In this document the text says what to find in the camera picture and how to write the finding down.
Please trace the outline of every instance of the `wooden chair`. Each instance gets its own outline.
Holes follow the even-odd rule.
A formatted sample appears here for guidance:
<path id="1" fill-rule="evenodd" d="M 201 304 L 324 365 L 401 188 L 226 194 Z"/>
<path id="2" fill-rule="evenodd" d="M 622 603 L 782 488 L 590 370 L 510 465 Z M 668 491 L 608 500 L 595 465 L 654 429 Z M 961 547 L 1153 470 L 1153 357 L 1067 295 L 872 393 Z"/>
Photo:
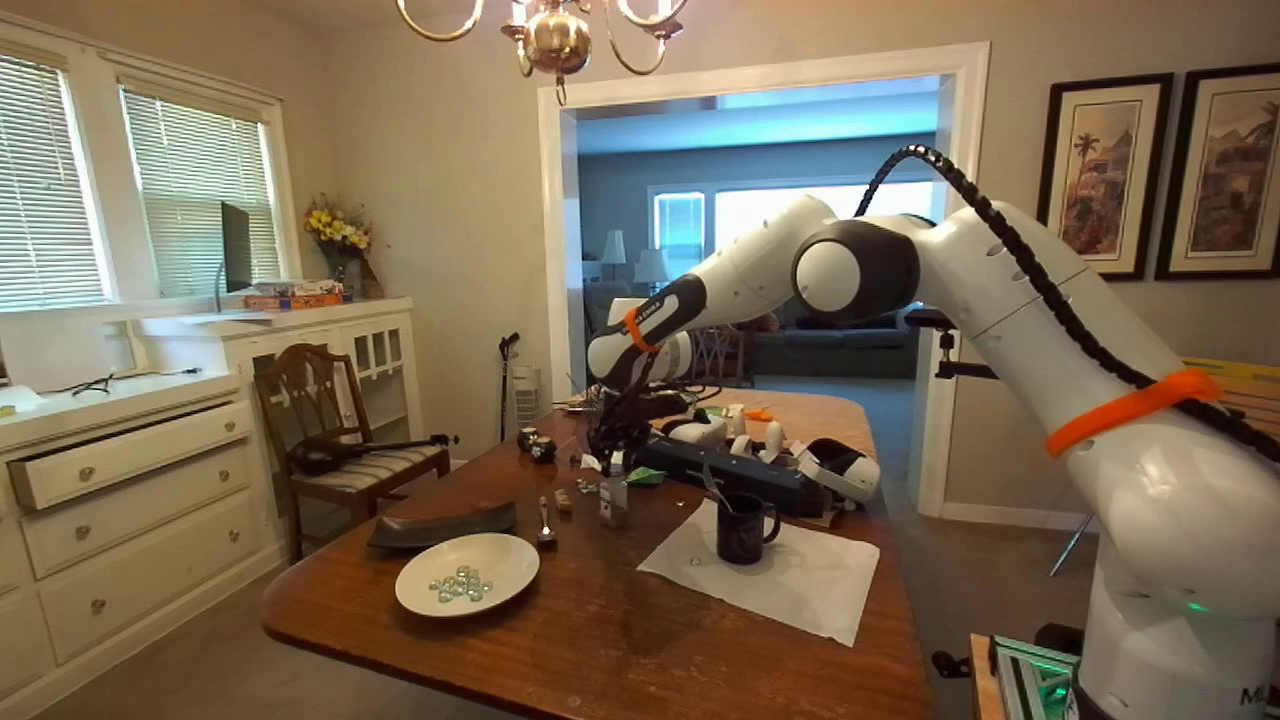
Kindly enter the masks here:
<path id="1" fill-rule="evenodd" d="M 278 500 L 288 515 L 294 559 L 311 540 L 303 500 L 337 504 L 351 526 L 401 500 L 406 486 L 449 478 L 449 447 L 435 441 L 374 441 L 356 370 L 324 343 L 260 357 L 255 401 L 278 452 Z"/>
<path id="2" fill-rule="evenodd" d="M 697 385 L 718 385 L 718 389 L 752 389 L 752 373 L 748 373 L 748 334 L 734 329 L 734 325 L 704 325 L 694 329 L 694 351 L 697 351 L 697 370 L 689 380 Z"/>

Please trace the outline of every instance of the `wooden dining table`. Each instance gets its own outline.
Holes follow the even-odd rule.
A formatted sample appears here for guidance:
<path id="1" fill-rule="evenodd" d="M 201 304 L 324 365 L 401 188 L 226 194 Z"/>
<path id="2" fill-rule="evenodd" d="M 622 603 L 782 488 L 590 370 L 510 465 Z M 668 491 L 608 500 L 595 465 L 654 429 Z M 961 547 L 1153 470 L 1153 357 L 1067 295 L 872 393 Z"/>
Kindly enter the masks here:
<path id="1" fill-rule="evenodd" d="M 870 416 L 853 401 L 725 393 L 713 404 L 744 404 L 748 431 L 782 419 L 788 441 L 831 436 L 878 455 Z M 521 716 L 931 716 L 923 649 L 881 500 L 823 528 L 881 547 L 858 649 L 844 649 L 637 571 L 702 510 L 704 488 L 637 486 L 628 521 L 605 526 L 585 491 L 595 473 L 582 470 L 590 416 L 552 413 L 536 431 L 558 441 L 552 465 L 496 444 L 387 510 L 396 521 L 434 521 L 513 504 L 516 531 L 532 540 L 536 500 L 560 488 L 560 540 L 540 552 L 527 592 L 464 621 L 418 618 L 391 592 L 412 552 L 368 547 L 368 521 L 266 588 L 266 634 Z"/>

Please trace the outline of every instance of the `white cabinet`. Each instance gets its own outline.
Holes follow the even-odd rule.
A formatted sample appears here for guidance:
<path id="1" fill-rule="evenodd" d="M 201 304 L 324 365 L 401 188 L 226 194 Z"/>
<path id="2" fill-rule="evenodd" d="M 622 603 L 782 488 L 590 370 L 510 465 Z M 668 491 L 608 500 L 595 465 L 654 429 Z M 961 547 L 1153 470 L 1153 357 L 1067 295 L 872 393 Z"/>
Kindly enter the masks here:
<path id="1" fill-rule="evenodd" d="M 368 425 L 387 436 L 423 436 L 423 404 L 418 389 L 418 340 L 410 299 L 368 299 L 295 312 L 232 312 L 232 316 L 159 316 L 145 319 L 154 361 L 169 373 L 232 373 L 251 397 L 251 361 L 288 343 L 328 343 L 351 357 Z"/>
<path id="2" fill-rule="evenodd" d="M 0 419 L 0 716 L 278 568 L 251 404 L 232 377 L 126 380 Z"/>

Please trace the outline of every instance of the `white plate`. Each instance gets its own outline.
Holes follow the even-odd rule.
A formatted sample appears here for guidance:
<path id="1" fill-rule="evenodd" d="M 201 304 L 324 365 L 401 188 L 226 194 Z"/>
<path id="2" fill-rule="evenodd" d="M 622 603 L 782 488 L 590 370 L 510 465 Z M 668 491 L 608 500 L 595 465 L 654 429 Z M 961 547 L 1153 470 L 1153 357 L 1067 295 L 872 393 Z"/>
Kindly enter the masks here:
<path id="1" fill-rule="evenodd" d="M 476 618 L 521 597 L 536 568 L 540 557 L 523 538 L 455 538 L 401 568 L 396 599 L 418 618 Z"/>

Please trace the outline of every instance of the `doorway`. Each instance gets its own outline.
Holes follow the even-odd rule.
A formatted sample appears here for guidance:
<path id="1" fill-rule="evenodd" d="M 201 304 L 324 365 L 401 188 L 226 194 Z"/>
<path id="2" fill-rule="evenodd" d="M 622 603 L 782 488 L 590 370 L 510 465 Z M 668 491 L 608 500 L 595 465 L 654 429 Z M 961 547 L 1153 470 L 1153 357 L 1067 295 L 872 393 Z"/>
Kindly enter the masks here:
<path id="1" fill-rule="evenodd" d="M 936 76 L 939 81 L 939 149 L 965 168 L 976 168 L 980 144 L 980 107 L 990 48 L 986 46 L 949 46 L 949 48 L 913 48 L 913 54 L 872 54 L 807 65 L 766 65 L 766 67 L 728 67 L 728 72 L 678 72 L 678 76 L 639 76 L 639 81 L 599 81 L 572 86 L 560 107 L 558 87 L 540 91 L 540 168 L 544 168 L 544 268 L 550 268 L 550 380 L 552 397 L 572 397 L 585 389 L 585 268 L 582 268 L 582 179 L 575 179 L 575 118 L 599 107 L 646 107 L 646 103 L 681 103 L 681 102 L 718 102 L 744 91 L 786 91 L 786 87 L 831 87 L 861 81 L 903 81 Z M 953 436 L 953 385 L 936 385 L 931 370 L 936 347 L 917 347 L 917 447 L 913 447 L 913 497 L 917 512 L 936 515 L 943 500 L 949 436 Z"/>

